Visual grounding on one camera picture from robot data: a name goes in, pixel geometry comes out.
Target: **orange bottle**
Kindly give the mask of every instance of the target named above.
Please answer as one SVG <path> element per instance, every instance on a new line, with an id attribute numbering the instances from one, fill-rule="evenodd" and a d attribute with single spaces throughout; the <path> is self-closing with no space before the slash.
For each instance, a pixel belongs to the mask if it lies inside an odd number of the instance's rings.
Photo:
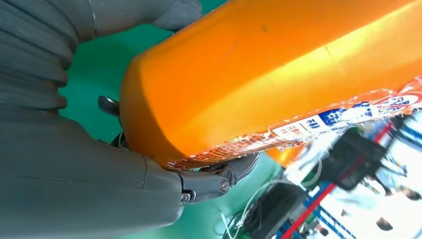
<path id="1" fill-rule="evenodd" d="M 422 0 L 230 0 L 131 62 L 126 139 L 193 168 L 407 111 L 421 23 Z"/>
<path id="2" fill-rule="evenodd" d="M 298 156 L 301 154 L 302 150 L 304 149 L 304 144 L 287 148 L 287 149 L 280 149 L 280 148 L 271 148 L 266 151 L 268 156 L 278 162 L 283 168 L 287 168 L 289 165 L 294 163 Z"/>

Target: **bottle label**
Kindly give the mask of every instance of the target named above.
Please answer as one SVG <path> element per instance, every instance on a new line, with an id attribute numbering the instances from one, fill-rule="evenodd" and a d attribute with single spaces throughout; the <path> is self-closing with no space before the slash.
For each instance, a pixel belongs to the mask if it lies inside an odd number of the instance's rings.
<path id="1" fill-rule="evenodd" d="M 274 147 L 294 147 L 329 131 L 343 132 L 357 123 L 410 114 L 414 108 L 422 108 L 422 76 L 415 77 L 398 92 L 371 91 L 302 116 L 284 119 L 270 126 L 267 132 L 234 138 L 185 159 L 169 162 L 167 166 L 173 169 L 198 168 Z"/>

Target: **green surface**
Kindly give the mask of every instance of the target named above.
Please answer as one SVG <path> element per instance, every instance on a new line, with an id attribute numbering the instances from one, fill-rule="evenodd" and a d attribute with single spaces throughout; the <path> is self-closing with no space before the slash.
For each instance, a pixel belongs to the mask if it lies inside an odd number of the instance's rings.
<path id="1" fill-rule="evenodd" d="M 202 0 L 205 12 L 223 2 L 223 0 Z M 61 114 L 80 122 L 95 139 L 111 141 L 120 133 L 121 128 L 116 118 L 98 109 L 98 96 L 118 99 L 120 83 L 131 59 L 170 35 L 170 32 L 152 26 L 140 26 L 82 44 L 74 57 L 72 68 L 68 71 L 69 84 L 60 90 L 68 99 L 68 107 L 62 110 Z M 263 156 L 252 174 L 224 197 L 186 206 L 182 217 L 174 225 L 124 238 L 221 238 L 224 225 L 220 210 L 227 216 L 239 210 L 253 192 L 273 177 L 279 169 L 274 161 Z"/>

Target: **cable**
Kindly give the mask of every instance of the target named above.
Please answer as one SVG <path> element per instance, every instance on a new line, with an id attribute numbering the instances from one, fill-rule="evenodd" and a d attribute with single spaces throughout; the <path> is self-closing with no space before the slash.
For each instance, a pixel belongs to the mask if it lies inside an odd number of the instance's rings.
<path id="1" fill-rule="evenodd" d="M 291 185 L 296 186 L 296 184 L 294 184 L 294 183 L 292 183 L 292 182 L 290 182 L 290 181 L 287 181 L 287 180 L 280 180 L 280 179 L 271 180 L 271 181 L 266 182 L 265 184 L 261 185 L 261 187 L 259 187 L 259 188 L 258 188 L 258 189 L 257 189 L 257 190 L 256 190 L 256 191 L 252 194 L 252 196 L 249 198 L 248 202 L 246 203 L 245 209 L 243 210 L 243 213 L 242 213 L 242 217 L 240 218 L 241 224 L 237 227 L 237 230 L 236 230 L 236 233 L 234 234 L 234 236 L 232 236 L 232 235 L 231 235 L 231 233 L 230 233 L 230 228 L 228 228 L 227 220 L 225 219 L 224 214 L 221 212 L 221 218 L 222 218 L 222 220 L 223 220 L 224 225 L 226 226 L 226 231 L 227 231 L 228 237 L 229 237 L 230 239 L 235 239 L 235 238 L 237 237 L 237 235 L 239 234 L 240 228 L 241 228 L 241 226 L 243 226 L 243 223 L 244 223 L 244 221 L 245 221 L 245 216 L 246 216 L 246 214 L 247 214 L 247 212 L 248 212 L 248 209 L 249 209 L 249 207 L 250 207 L 250 204 L 252 203 L 252 200 L 256 197 L 256 195 L 257 195 L 258 193 L 260 193 L 263 189 L 266 189 L 268 186 L 273 185 L 273 184 L 276 184 L 276 183 L 286 183 L 286 184 L 291 184 Z"/>

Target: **screw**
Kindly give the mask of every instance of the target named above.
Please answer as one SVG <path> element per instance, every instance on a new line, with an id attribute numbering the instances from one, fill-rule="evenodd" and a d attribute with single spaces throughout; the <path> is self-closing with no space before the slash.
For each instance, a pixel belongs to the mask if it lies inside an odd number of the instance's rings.
<path id="1" fill-rule="evenodd" d="M 189 193 L 182 193 L 182 202 L 190 201 L 192 196 Z"/>
<path id="2" fill-rule="evenodd" d="M 228 189 L 230 188 L 230 183 L 228 182 L 228 180 L 226 178 L 222 179 L 222 181 L 220 182 L 220 190 L 223 193 L 228 192 Z"/>

